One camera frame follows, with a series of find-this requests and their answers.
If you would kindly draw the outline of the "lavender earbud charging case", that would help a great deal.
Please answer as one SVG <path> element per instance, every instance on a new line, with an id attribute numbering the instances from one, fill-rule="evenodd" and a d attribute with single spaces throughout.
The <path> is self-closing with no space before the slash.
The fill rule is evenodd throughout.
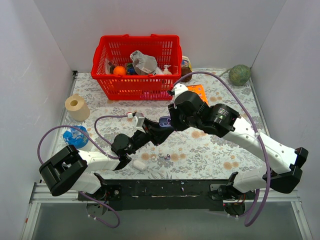
<path id="1" fill-rule="evenodd" d="M 171 117 L 170 116 L 162 116 L 159 118 L 159 126 L 161 128 L 170 128 L 171 127 Z"/>

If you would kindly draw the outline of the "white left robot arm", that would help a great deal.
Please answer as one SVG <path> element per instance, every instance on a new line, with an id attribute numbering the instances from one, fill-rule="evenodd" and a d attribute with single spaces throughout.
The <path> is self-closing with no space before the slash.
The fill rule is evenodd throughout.
<path id="1" fill-rule="evenodd" d="M 39 173 L 54 197 L 74 190 L 101 200 L 107 191 L 103 179 L 94 174 L 96 171 L 123 169 L 132 160 L 130 155 L 149 142 L 162 144 L 173 132 L 173 127 L 149 127 L 145 132 L 137 130 L 131 137 L 121 133 L 114 138 L 110 152 L 84 151 L 67 145 L 49 160 L 42 161 Z"/>

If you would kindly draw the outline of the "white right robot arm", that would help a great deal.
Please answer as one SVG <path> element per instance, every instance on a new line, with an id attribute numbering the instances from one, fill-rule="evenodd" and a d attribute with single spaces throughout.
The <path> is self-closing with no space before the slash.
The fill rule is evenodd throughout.
<path id="1" fill-rule="evenodd" d="M 286 147 L 264 133 L 255 132 L 249 122 L 227 105 L 219 103 L 208 106 L 196 93 L 185 91 L 175 97 L 168 110 L 170 122 L 167 127 L 161 127 L 159 123 L 148 119 L 142 125 L 144 131 L 154 137 L 157 145 L 174 131 L 197 128 L 208 135 L 237 144 L 261 160 L 266 153 L 271 189 L 289 194 L 300 182 L 302 166 L 309 152 L 303 147 Z"/>

